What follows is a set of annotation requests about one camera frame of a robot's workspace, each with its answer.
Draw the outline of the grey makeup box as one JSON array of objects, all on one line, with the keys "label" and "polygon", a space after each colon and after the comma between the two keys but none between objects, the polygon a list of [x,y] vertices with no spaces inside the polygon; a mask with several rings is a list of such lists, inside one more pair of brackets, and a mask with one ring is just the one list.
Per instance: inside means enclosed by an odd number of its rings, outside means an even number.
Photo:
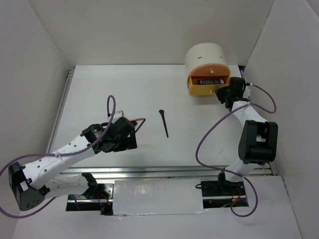
[{"label": "grey makeup box", "polygon": [[225,84],[223,79],[200,79],[197,80],[198,85],[222,85]]}]

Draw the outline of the round cream drawer organizer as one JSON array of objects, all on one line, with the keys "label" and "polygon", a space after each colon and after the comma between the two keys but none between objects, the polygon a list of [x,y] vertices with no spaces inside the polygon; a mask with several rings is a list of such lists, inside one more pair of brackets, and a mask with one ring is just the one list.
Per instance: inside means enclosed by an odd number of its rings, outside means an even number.
[{"label": "round cream drawer organizer", "polygon": [[[214,96],[218,88],[229,84],[231,71],[218,44],[201,43],[190,48],[185,56],[185,68],[191,96]],[[223,79],[225,84],[198,85],[200,79]]]}]

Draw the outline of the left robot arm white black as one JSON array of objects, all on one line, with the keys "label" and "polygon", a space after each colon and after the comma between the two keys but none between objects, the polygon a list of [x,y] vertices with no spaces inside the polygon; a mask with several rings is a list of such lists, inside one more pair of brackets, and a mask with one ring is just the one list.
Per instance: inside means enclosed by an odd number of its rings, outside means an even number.
[{"label": "left robot arm white black", "polygon": [[79,136],[52,156],[21,165],[18,162],[8,168],[9,185],[19,209],[28,211],[45,199],[64,195],[81,195],[87,199],[98,198],[103,191],[91,173],[63,176],[62,172],[74,164],[95,156],[100,152],[120,152],[137,148],[138,123],[120,117],[111,123],[92,124]]}]

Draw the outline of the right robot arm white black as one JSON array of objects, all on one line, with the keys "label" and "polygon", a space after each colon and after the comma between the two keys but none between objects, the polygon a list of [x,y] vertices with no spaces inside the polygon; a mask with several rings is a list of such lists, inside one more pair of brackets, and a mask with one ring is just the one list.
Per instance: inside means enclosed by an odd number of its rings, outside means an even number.
[{"label": "right robot arm white black", "polygon": [[217,190],[222,195],[242,193],[243,178],[255,168],[275,160],[278,125],[264,119],[254,109],[257,105],[245,93],[252,84],[231,77],[229,85],[217,90],[218,100],[243,126],[238,145],[238,158],[218,175]]}]

